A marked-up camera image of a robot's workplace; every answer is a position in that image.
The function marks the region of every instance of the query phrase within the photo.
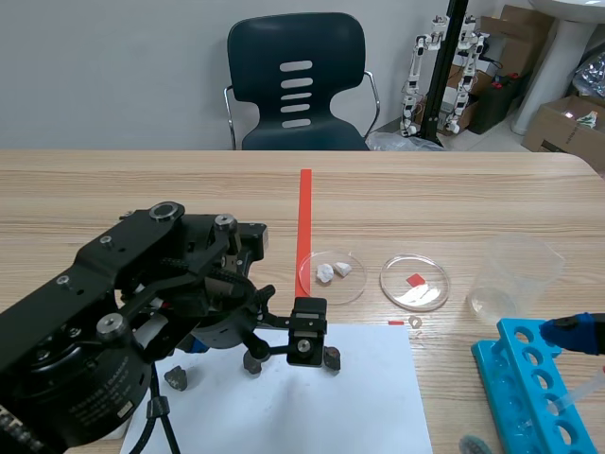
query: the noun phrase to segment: red sticker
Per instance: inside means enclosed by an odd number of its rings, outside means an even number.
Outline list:
[[[424,281],[423,277],[420,274],[416,273],[412,274],[407,278],[407,283],[413,287],[417,287],[421,286],[422,284],[425,284],[426,281]]]

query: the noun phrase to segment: blue test tube rack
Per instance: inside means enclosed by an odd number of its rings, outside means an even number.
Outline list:
[[[554,360],[561,348],[540,336],[544,322],[502,319],[500,340],[473,345],[500,441],[507,454],[596,454],[575,406],[547,409],[567,389]]]

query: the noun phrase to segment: white sink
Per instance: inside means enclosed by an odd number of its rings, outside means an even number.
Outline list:
[[[529,0],[538,11],[564,21],[605,23],[604,0]]]
[[[557,35],[533,80],[512,130],[525,134],[542,104],[561,98],[597,24],[605,24],[605,0],[529,0],[538,11],[559,19]]]

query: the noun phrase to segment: white robot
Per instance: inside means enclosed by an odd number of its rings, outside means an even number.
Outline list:
[[[401,134],[404,137],[415,135],[418,132],[418,126],[416,126],[413,121],[416,107],[418,106],[418,81],[420,79],[424,51],[439,50],[441,48],[441,42],[445,38],[448,26],[449,18],[437,16],[433,20],[433,30],[431,34],[419,35],[416,37],[412,63],[409,68],[409,77],[404,86],[405,96],[400,123]],[[445,127],[453,133],[458,133],[460,131],[458,120],[469,102],[469,92],[475,84],[476,60],[483,52],[483,44],[485,37],[487,36],[478,32],[475,33],[475,27],[475,17],[466,16],[458,37],[457,53],[460,50],[466,51],[468,57],[464,64],[462,78],[458,84],[454,110],[445,120]]]

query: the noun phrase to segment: chair backrest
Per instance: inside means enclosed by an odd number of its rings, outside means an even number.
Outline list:
[[[235,99],[256,104],[259,127],[274,128],[332,116],[332,97],[363,79],[366,45],[361,24],[348,14],[285,14],[235,24],[228,54]]]

